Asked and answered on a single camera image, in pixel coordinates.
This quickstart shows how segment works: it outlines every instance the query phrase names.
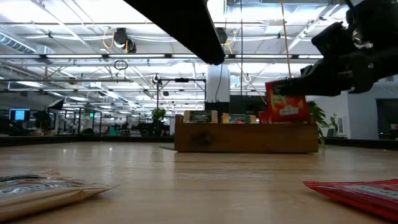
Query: table surface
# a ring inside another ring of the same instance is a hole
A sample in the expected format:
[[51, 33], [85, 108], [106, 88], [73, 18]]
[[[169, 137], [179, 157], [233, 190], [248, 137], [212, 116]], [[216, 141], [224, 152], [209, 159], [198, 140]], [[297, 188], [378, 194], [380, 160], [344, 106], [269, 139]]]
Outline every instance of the table surface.
[[387, 223], [302, 181], [397, 177], [398, 151], [182, 154], [162, 144], [79, 142], [0, 148], [0, 175], [58, 169], [119, 187], [13, 223]]

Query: packaged snack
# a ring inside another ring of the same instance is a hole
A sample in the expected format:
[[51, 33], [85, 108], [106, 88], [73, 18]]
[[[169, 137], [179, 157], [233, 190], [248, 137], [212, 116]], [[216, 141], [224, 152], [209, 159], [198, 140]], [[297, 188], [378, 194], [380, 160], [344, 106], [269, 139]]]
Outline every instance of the packaged snack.
[[223, 124], [257, 124], [256, 116], [248, 114], [223, 113]]
[[307, 102], [305, 96], [281, 96], [278, 84], [281, 82], [266, 83], [269, 99], [269, 117], [273, 123], [285, 121], [308, 120]]
[[0, 177], [0, 223], [77, 202], [114, 187], [61, 177], [54, 170]]
[[184, 123], [218, 123], [217, 111], [185, 111]]
[[398, 179], [375, 182], [304, 182], [330, 198], [398, 222]]
[[259, 111], [259, 119], [261, 124], [270, 124], [268, 111]]

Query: red package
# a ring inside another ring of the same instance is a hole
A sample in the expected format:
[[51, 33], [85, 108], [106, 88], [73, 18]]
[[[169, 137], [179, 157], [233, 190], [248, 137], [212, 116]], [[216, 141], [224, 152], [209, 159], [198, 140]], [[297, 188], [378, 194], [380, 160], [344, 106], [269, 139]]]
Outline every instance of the red package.
[[269, 124], [268, 111], [259, 111], [259, 120], [261, 124]]
[[305, 96], [278, 95], [278, 84], [281, 82], [266, 83], [269, 100], [269, 116], [273, 123], [284, 121], [307, 121], [308, 110]]
[[375, 182], [304, 182], [330, 198], [398, 222], [398, 179]]

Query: wooden box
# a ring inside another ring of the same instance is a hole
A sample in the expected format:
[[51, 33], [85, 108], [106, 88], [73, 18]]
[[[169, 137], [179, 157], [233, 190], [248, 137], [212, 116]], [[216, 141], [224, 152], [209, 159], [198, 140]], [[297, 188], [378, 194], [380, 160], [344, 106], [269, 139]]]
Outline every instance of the wooden box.
[[318, 152], [315, 124], [188, 124], [176, 117], [178, 152]]

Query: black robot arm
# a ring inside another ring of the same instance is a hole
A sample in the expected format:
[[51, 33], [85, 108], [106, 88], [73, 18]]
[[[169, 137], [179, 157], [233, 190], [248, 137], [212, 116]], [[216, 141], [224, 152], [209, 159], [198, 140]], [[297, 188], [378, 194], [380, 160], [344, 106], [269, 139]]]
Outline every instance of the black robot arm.
[[379, 79], [398, 74], [398, 3], [365, 0], [352, 6], [347, 2], [348, 28], [336, 22], [315, 36], [312, 44], [323, 59], [301, 69], [300, 78], [280, 81], [280, 94], [362, 93]]

